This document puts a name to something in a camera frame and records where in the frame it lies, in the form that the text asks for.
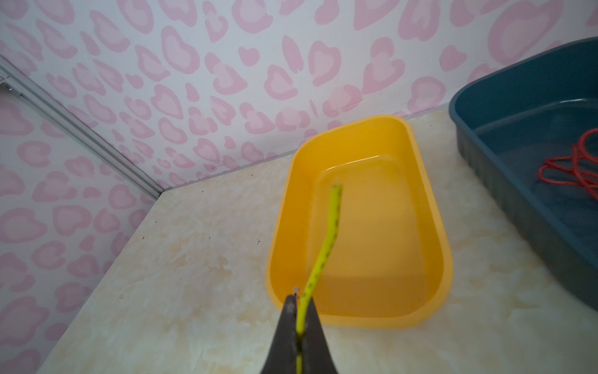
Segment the yellow plastic tray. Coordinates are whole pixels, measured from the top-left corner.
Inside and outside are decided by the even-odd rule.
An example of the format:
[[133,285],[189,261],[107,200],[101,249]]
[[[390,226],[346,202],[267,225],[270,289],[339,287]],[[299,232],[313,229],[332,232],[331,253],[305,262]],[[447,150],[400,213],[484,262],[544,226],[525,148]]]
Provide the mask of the yellow plastic tray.
[[430,318],[451,289],[453,258],[413,130],[393,115],[331,129],[297,150],[266,266],[274,305],[307,284],[335,185],[339,233],[313,295],[321,321],[392,329]]

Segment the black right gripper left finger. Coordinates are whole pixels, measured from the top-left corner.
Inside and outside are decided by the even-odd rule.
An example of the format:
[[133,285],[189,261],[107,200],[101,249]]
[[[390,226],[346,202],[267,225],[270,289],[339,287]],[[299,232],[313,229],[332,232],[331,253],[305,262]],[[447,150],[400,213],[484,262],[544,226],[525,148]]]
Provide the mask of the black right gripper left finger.
[[297,298],[286,297],[261,374],[297,373]]

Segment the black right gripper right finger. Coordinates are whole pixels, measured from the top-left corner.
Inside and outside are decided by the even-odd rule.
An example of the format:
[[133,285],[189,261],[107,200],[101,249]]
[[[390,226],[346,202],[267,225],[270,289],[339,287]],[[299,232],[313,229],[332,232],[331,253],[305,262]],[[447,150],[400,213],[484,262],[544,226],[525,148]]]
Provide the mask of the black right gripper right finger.
[[305,331],[299,342],[298,366],[301,368],[299,373],[338,374],[314,300],[308,304]]

